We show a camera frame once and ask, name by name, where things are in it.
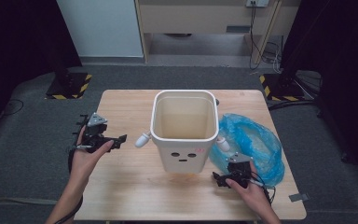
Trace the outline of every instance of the blue plastic bag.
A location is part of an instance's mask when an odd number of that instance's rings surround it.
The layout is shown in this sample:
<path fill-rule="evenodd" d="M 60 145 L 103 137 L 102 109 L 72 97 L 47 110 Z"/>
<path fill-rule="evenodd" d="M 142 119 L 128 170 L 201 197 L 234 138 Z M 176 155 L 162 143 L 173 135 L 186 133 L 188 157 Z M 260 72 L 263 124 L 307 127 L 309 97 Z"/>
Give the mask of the blue plastic bag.
<path fill-rule="evenodd" d="M 219 135 L 226 138 L 230 150 L 224 152 L 214 144 L 209 157 L 225 175 L 229 174 L 226 159 L 240 152 L 253 157 L 257 174 L 266 185 L 272 187 L 282 181 L 282 145 L 271 130 L 244 116 L 225 114 L 219 121 Z"/>

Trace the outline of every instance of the black stand base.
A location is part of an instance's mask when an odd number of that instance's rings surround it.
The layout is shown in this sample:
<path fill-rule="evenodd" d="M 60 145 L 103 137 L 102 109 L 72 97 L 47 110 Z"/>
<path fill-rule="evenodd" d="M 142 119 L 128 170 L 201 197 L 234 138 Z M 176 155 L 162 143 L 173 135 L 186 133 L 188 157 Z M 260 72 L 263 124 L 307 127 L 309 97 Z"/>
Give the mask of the black stand base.
<path fill-rule="evenodd" d="M 268 100 L 298 101 L 304 100 L 304 92 L 295 83 L 282 87 L 279 83 L 280 74 L 265 74 L 260 77 L 261 84 Z"/>
<path fill-rule="evenodd" d="M 91 75 L 87 73 L 71 73 L 72 85 L 63 87 L 55 77 L 46 92 L 47 99 L 78 99 L 83 96 L 89 85 Z"/>

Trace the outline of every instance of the black curtain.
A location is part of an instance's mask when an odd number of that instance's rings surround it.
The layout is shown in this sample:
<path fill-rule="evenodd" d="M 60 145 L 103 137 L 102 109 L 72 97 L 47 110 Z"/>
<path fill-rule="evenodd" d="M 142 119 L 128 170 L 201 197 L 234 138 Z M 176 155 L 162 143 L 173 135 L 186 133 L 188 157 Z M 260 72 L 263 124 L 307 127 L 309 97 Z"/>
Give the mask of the black curtain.
<path fill-rule="evenodd" d="M 317 71 L 322 117 L 345 161 L 358 164 L 358 1 L 302 0 L 284 47 L 287 76 Z"/>
<path fill-rule="evenodd" d="M 55 0 L 0 0 L 0 113 L 23 81 L 74 66 L 81 62 Z"/>

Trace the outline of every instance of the white bucket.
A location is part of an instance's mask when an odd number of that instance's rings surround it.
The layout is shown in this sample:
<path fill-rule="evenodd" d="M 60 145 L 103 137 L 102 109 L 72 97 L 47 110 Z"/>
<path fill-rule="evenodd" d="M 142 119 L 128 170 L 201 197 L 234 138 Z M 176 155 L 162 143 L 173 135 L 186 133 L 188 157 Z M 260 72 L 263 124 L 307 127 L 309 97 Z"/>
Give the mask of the white bucket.
<path fill-rule="evenodd" d="M 156 95 L 151 137 L 164 170 L 202 171 L 219 132 L 216 99 L 209 91 L 161 91 Z"/>

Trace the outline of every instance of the cabinet drawer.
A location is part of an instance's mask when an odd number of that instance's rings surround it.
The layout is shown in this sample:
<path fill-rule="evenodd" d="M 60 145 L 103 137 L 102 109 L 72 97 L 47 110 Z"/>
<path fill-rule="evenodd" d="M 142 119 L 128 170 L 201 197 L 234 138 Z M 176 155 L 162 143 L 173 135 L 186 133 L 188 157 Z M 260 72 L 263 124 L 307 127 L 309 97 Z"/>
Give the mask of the cabinet drawer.
<path fill-rule="evenodd" d="M 144 33 L 224 34 L 228 26 L 249 27 L 252 9 L 246 0 L 138 0 Z M 254 34 L 262 34 L 268 7 L 256 10 Z"/>

